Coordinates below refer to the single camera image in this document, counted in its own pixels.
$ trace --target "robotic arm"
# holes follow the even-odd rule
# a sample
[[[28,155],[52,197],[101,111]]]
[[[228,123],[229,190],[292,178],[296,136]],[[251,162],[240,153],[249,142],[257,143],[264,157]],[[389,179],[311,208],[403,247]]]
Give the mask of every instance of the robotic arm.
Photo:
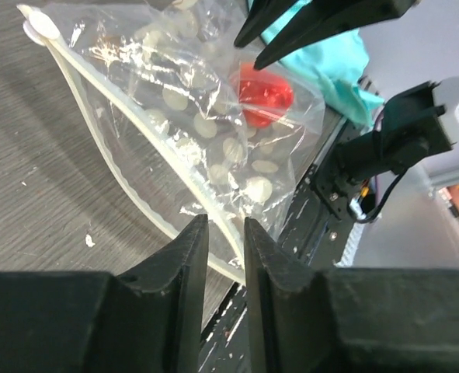
[[[296,0],[255,0],[236,37],[235,46],[252,42]],[[289,53],[336,34],[403,16],[420,0],[313,0],[268,44],[256,59],[262,69]],[[328,190],[351,198],[356,186],[381,173],[398,175],[386,197],[406,171],[426,157],[448,152],[459,142],[459,77],[426,82],[386,102],[381,129],[340,142],[323,165]],[[328,203],[328,196],[321,195]],[[378,211],[364,222],[374,220]],[[332,211],[338,215],[337,208]]]

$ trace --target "plastic bag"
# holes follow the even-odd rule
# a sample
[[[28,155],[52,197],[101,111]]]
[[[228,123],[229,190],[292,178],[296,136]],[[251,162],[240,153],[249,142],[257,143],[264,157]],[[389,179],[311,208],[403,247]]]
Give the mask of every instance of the plastic bag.
[[[256,53],[232,46],[233,2],[19,8],[58,28],[41,39],[128,196],[170,237],[208,213],[209,265],[243,283],[244,218],[280,234],[322,132],[320,92],[279,65],[253,71]]]

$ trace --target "wood grain table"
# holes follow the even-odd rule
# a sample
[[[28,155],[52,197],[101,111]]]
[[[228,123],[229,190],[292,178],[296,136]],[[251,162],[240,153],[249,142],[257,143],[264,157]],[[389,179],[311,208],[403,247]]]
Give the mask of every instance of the wood grain table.
[[[169,240],[113,178],[18,2],[0,0],[0,270],[118,274]],[[209,268],[203,324],[231,284]]]

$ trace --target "teal fabric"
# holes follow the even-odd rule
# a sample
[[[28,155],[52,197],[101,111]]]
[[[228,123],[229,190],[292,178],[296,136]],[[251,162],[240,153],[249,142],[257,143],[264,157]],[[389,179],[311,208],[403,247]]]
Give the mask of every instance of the teal fabric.
[[[262,38],[269,43],[298,10],[311,0],[298,0],[275,23],[263,32]],[[354,123],[372,128],[371,111],[383,103],[383,99],[358,86],[369,55],[360,38],[353,30],[301,48],[280,60],[289,70],[312,81],[321,91],[325,101]]]

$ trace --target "red object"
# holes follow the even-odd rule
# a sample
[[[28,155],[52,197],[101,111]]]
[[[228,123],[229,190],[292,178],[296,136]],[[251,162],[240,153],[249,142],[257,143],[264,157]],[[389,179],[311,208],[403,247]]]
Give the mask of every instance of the red object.
[[[242,64],[239,102],[255,106],[243,110],[248,125],[268,127],[286,113],[293,100],[293,89],[285,78],[266,70],[257,71],[253,64]]]

